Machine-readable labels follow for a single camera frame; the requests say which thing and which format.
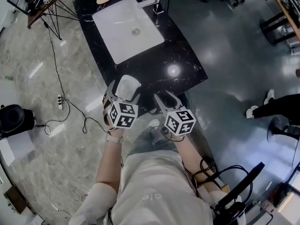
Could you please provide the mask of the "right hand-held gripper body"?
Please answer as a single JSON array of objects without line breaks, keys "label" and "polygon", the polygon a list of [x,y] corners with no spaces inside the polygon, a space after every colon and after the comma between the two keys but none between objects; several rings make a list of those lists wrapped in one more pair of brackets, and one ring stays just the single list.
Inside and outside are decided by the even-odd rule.
[{"label": "right hand-held gripper body", "polygon": [[192,131],[196,119],[184,105],[179,104],[175,108],[162,105],[160,109],[165,118],[164,126],[173,135],[185,135]]}]

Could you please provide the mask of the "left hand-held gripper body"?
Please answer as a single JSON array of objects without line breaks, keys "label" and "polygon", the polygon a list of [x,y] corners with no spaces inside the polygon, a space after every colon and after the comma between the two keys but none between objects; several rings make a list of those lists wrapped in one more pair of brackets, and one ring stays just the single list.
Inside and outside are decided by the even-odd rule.
[{"label": "left hand-held gripper body", "polygon": [[120,97],[109,99],[111,108],[108,113],[111,128],[131,128],[138,117],[138,95],[133,101]]}]

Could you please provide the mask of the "person's left hand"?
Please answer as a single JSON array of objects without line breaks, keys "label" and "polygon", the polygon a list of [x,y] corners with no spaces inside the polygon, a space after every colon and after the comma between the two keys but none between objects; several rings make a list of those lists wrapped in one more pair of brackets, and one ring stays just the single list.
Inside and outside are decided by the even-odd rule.
[{"label": "person's left hand", "polygon": [[109,113],[109,110],[111,108],[111,102],[109,100],[109,96],[107,94],[105,94],[103,96],[103,100],[102,100],[102,103],[103,103],[103,119],[104,119],[104,123],[106,126],[110,126],[109,124],[109,119],[108,119],[108,113]]}]

